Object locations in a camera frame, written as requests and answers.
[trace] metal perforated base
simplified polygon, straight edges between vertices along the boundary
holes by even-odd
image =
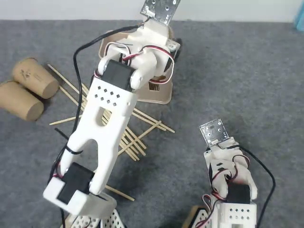
[[[89,216],[71,216],[68,220],[74,220],[71,225],[66,221],[67,228],[97,228],[100,219],[91,218]],[[122,221],[118,215],[117,210],[114,210],[112,215],[101,221],[102,228],[124,228]]]
[[[205,220],[208,217],[208,213],[206,209],[201,209],[196,216],[194,223],[192,224],[191,228],[195,228],[196,224],[202,220]],[[206,225],[202,226],[203,228],[210,228],[211,227],[211,219],[206,223]]]

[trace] wooden stick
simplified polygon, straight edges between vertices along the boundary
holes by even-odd
[[[129,144],[129,141],[128,141],[125,137],[122,137],[122,141],[123,141],[126,145]],[[138,150],[135,149],[134,146],[130,146],[130,149],[131,149],[133,152],[135,152],[136,154],[139,154]]]
[[[59,73],[59,71],[57,71],[52,65],[50,65],[50,64],[48,64],[47,65],[52,71],[54,71],[62,80],[64,80],[72,89],[74,89],[74,91],[76,92],[76,93],[78,93],[79,94],[79,90],[78,89],[76,89],[76,87],[75,86],[73,86],[73,84],[72,83],[70,83],[61,73]]]
[[[137,118],[139,118],[139,119],[141,119],[142,121],[145,121],[145,122],[147,122],[148,124],[151,124],[151,125],[154,125],[155,123],[154,122],[152,122],[152,121],[150,121],[150,120],[147,120],[147,119],[145,119],[145,118],[143,118],[143,117],[141,117],[140,115],[138,115],[138,114],[136,114],[136,113],[132,113],[132,115],[133,116],[135,116],[135,117],[137,117]],[[164,127],[161,127],[161,126],[157,126],[157,128],[159,128],[159,129],[161,129],[161,130],[163,130],[163,131],[166,131],[167,129],[165,129]]]
[[[82,90],[84,91],[85,95],[87,96],[89,91],[87,90],[85,84],[81,83],[81,85],[82,85]]]
[[[68,121],[72,121],[74,119],[76,119],[76,116],[70,117],[70,118],[67,118],[67,119],[64,119],[64,120],[59,120],[59,121],[56,121],[56,122],[52,122],[49,125],[56,125],[56,124],[60,124],[60,123],[65,123],[65,122],[68,122]]]
[[[74,97],[71,96],[71,94],[68,93],[67,90],[65,90],[62,86],[59,86],[59,89],[65,94],[67,95],[68,98],[71,99],[71,101],[73,101],[76,105],[78,105],[78,102],[75,100]],[[85,108],[84,106],[81,104],[81,110],[83,111]]]
[[[150,127],[147,131],[145,131],[144,133],[142,133],[140,136],[138,136],[138,139],[143,138],[146,134],[148,134],[150,131],[152,131],[155,127],[157,127],[157,125],[159,125],[161,123],[161,121],[158,121],[157,123],[155,123],[152,127]],[[129,143],[125,148],[121,149],[118,152],[118,155],[120,155],[122,152],[124,152],[125,149],[129,148],[130,146],[133,145],[133,142]]]
[[[81,83],[82,84],[82,87],[87,91],[89,92],[89,89],[85,86],[85,84]]]
[[[131,200],[131,201],[134,201],[134,200],[135,200],[133,197],[128,196],[127,194],[124,194],[123,192],[121,192],[121,191],[119,191],[119,190],[116,190],[116,189],[110,187],[109,185],[106,185],[105,188],[108,189],[108,190],[110,190],[110,191],[112,191],[112,192],[115,192],[116,194],[118,194],[118,195],[120,195],[120,196],[122,196],[122,197],[125,197],[125,198],[128,199],[128,200]]]
[[[109,119],[110,118],[110,112],[108,111],[108,110],[105,110],[105,112],[104,112],[104,115]],[[134,139],[131,137],[131,135],[129,134],[133,134],[133,135],[135,135],[132,131],[131,131],[131,129],[127,126],[126,127],[126,130],[124,131],[124,134],[125,134],[125,136],[131,141],[131,142],[133,142],[134,141]],[[143,143],[142,143],[142,141],[138,141],[138,143],[139,144],[141,144],[141,145],[143,145],[145,148],[147,148]],[[143,156],[145,156],[146,155],[146,153],[142,150],[142,148],[136,143],[136,142],[134,142],[134,146],[140,151],[140,153],[143,155]]]
[[[155,120],[154,118],[152,118],[151,116],[147,115],[146,113],[143,113],[142,111],[138,110],[137,108],[134,108],[134,111],[138,112],[140,115],[152,120],[153,122],[157,122],[157,120]],[[167,127],[164,124],[160,124],[160,126],[164,127],[165,129],[167,129],[169,132],[175,133],[175,131],[173,129],[171,129],[170,127]]]
[[[130,135],[134,138],[134,139],[138,139],[137,138],[137,136],[136,136],[136,134],[134,134],[134,132],[133,131],[131,131],[131,129],[128,127],[128,132],[130,133]],[[142,141],[141,140],[137,140],[137,142],[144,148],[144,149],[147,149],[147,147],[145,146],[145,144],[143,144],[142,143]]]

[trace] black cable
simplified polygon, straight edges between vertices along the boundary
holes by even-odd
[[[60,208],[62,228],[66,228],[65,212]]]
[[[247,150],[246,148],[242,147],[242,146],[239,146],[241,150],[245,151],[246,153],[249,153],[251,157],[253,157],[263,168],[264,170],[269,174],[269,176],[271,177],[271,180],[272,180],[272,188],[270,190],[270,193],[269,195],[267,196],[266,198],[266,201],[262,207],[262,211],[261,211],[261,214],[260,214],[260,217],[258,219],[258,222],[256,224],[256,228],[259,228],[260,225],[261,225],[261,222],[262,222],[262,219],[263,219],[263,216],[264,216],[264,213],[265,213],[265,210],[266,210],[266,207],[272,197],[272,194],[274,193],[275,191],[275,188],[276,188],[276,180],[275,180],[275,177],[273,176],[273,174],[271,173],[271,171],[250,151],[250,150]]]
[[[64,134],[61,130],[55,127],[55,131],[57,131],[62,137],[64,137],[66,140],[68,140],[68,136]]]

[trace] gray carpet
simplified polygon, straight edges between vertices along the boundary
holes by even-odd
[[[72,55],[76,48],[130,21],[0,21],[0,79],[10,78],[24,57],[50,62],[76,84]],[[134,163],[126,154],[116,162],[108,184],[134,198],[115,194],[129,228],[181,227],[192,205],[210,193],[203,158],[206,145],[198,125],[222,118],[228,133],[254,152],[273,172],[277,189],[262,227],[304,226],[304,34],[291,24],[172,22],[184,47],[168,105],[138,103],[175,134],[154,130],[144,142],[147,156]],[[98,45],[79,55],[82,79],[89,83],[98,63]],[[75,114],[61,92],[46,102],[35,123],[0,110],[0,227],[55,228],[58,208],[42,197],[52,161],[65,140],[48,123]],[[134,117],[140,134],[149,126]],[[60,128],[70,133],[72,123]],[[81,164],[96,166],[96,146]],[[259,212],[271,180],[252,161]]]

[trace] white plastic bracket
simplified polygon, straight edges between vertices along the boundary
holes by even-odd
[[[87,96],[87,105],[76,131],[67,146],[75,152],[95,140],[98,145],[98,167],[90,185],[90,192],[98,195],[109,179],[118,156],[118,146],[137,101],[137,95],[98,78],[94,78]],[[105,109],[112,112],[107,125],[102,123]],[[77,155],[64,151],[60,170],[65,173]]]

